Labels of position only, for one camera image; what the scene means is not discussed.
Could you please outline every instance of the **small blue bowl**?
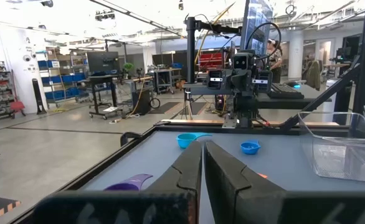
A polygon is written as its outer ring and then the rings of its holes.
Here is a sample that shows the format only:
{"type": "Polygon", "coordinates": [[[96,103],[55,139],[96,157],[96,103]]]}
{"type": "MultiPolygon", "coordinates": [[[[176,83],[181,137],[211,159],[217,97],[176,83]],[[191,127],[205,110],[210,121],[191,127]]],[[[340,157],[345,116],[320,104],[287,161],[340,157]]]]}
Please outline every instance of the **small blue bowl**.
{"type": "Polygon", "coordinates": [[[197,138],[202,136],[212,136],[212,135],[207,133],[185,133],[185,134],[179,134],[176,140],[181,149],[186,149],[192,141],[195,141],[197,138]]]}
{"type": "Polygon", "coordinates": [[[245,141],[240,145],[240,150],[248,155],[254,155],[261,148],[258,144],[258,140],[245,141]]]}

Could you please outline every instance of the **purple scoop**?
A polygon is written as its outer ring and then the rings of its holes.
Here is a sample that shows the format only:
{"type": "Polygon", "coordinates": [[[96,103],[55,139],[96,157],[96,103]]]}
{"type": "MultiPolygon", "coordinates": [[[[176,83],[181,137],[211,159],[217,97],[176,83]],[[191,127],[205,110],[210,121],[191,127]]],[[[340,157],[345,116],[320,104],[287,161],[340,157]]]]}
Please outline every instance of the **purple scoop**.
{"type": "Polygon", "coordinates": [[[107,187],[105,190],[141,190],[144,181],[153,177],[149,174],[137,174],[117,184],[107,187]]]}

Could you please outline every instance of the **bicycle wheel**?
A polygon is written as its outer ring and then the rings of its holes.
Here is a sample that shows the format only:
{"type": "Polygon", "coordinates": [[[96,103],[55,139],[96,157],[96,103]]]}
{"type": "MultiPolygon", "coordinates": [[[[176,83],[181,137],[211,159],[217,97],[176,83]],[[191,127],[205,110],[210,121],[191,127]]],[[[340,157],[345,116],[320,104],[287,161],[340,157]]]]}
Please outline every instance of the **bicycle wheel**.
{"type": "Polygon", "coordinates": [[[152,98],[152,100],[149,102],[149,105],[152,109],[158,109],[160,107],[160,100],[152,98]]]}

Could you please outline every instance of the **ceiling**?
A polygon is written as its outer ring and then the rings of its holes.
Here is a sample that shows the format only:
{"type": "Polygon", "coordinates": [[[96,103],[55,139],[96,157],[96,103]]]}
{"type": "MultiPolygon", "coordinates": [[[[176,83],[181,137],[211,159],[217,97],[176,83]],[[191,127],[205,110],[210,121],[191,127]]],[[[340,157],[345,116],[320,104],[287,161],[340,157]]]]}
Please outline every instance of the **ceiling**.
{"type": "MultiPolygon", "coordinates": [[[[42,0],[0,0],[0,21],[18,27],[45,25],[47,30],[60,33],[68,32],[80,37],[102,37],[106,34],[112,34],[114,39],[122,39],[123,36],[131,34],[145,33],[155,28],[118,12],[115,13],[115,19],[98,22],[95,20],[96,11],[108,11],[108,8],[89,0],[53,0],[53,7],[44,7],[40,1],[42,0]]],[[[184,10],[179,10],[180,0],[97,1],[112,7],[116,7],[112,5],[116,4],[164,26],[182,30],[184,30],[183,20],[187,14],[190,16],[204,14],[211,20],[227,6],[235,3],[223,16],[223,19],[242,18],[245,7],[245,0],[182,0],[184,10]]],[[[305,12],[310,6],[314,6],[312,13],[317,14],[333,11],[348,1],[270,0],[270,3],[274,7],[276,17],[286,17],[285,9],[290,4],[295,6],[297,14],[305,12]]],[[[365,0],[356,0],[356,3],[352,4],[351,7],[354,7],[354,10],[364,9],[365,0]]],[[[203,16],[198,16],[198,18],[203,21],[206,20],[203,16]]],[[[331,16],[328,20],[320,22],[320,24],[330,23],[333,19],[333,16],[331,16]]],[[[73,39],[67,36],[59,38],[63,38],[64,41],[73,39]]],[[[151,38],[143,36],[135,38],[141,38],[140,42],[151,40],[151,38]]]]}

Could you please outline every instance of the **concrete floor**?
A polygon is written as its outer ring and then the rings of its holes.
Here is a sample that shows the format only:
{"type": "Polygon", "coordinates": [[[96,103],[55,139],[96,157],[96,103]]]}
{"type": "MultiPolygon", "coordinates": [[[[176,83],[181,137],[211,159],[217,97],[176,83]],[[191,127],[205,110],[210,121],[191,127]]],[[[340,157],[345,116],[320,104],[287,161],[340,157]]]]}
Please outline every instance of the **concrete floor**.
{"type": "MultiPolygon", "coordinates": [[[[177,91],[175,95],[164,94],[158,98],[161,104],[183,102],[183,93],[177,91]]],[[[206,96],[206,99],[197,100],[205,101],[213,102],[213,97],[206,96]]],[[[0,223],[11,221],[46,195],[117,151],[120,148],[121,133],[143,133],[154,123],[180,112],[183,104],[168,114],[146,114],[116,124],[109,124],[111,119],[105,121],[101,116],[89,118],[88,103],[65,107],[69,110],[63,113],[49,112],[40,116],[29,114],[26,117],[19,115],[16,119],[0,120],[0,197],[22,202],[21,206],[0,217],[0,223]]],[[[297,112],[298,110],[260,111],[270,121],[284,121],[297,112]]],[[[201,114],[194,115],[194,119],[222,118],[204,110],[201,114]]]]}

